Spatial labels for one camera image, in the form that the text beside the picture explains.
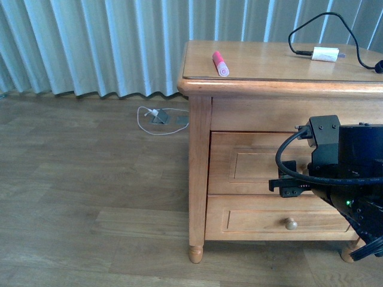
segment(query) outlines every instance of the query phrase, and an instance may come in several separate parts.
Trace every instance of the laminate floor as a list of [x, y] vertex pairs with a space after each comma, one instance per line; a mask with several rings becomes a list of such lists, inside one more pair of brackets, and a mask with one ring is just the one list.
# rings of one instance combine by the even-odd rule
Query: laminate floor
[[[344, 242], [207, 242], [188, 248], [188, 130], [152, 136], [137, 108], [183, 97], [0, 100], [0, 286], [382, 286], [382, 260]], [[142, 125], [153, 132], [181, 126]]]

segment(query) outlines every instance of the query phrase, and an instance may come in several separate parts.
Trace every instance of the white charger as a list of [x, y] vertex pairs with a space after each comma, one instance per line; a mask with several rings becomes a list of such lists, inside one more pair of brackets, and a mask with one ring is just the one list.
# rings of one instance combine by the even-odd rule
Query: white charger
[[311, 60], [336, 62], [338, 55], [339, 55], [338, 48], [314, 47]]

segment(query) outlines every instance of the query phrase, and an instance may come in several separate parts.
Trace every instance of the white curtain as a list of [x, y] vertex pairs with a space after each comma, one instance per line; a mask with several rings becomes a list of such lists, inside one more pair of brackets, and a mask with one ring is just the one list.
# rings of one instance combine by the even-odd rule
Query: white curtain
[[[0, 91], [170, 95], [188, 40], [286, 42], [324, 11], [383, 53], [381, 0], [0, 0]], [[330, 17], [294, 41], [353, 44]]]

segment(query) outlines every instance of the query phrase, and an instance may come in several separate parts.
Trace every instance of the nightstand leg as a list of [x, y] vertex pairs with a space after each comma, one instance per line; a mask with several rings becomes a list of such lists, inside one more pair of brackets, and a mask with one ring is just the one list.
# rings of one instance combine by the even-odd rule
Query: nightstand leg
[[189, 246], [189, 259], [192, 263], [200, 263], [203, 255], [203, 246]]
[[199, 263], [205, 241], [211, 98], [189, 97], [189, 111], [189, 258]]
[[355, 241], [348, 242], [347, 246], [342, 249], [341, 258], [347, 263], [353, 263], [354, 260], [349, 255], [352, 251], [355, 251], [365, 245], [365, 242], [359, 237]]

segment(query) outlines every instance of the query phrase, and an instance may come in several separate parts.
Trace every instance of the wooden knob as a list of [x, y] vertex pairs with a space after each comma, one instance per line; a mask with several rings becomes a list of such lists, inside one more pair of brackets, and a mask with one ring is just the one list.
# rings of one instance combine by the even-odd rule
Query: wooden knob
[[285, 227], [287, 230], [295, 230], [298, 227], [298, 223], [293, 218], [287, 218], [285, 220]]

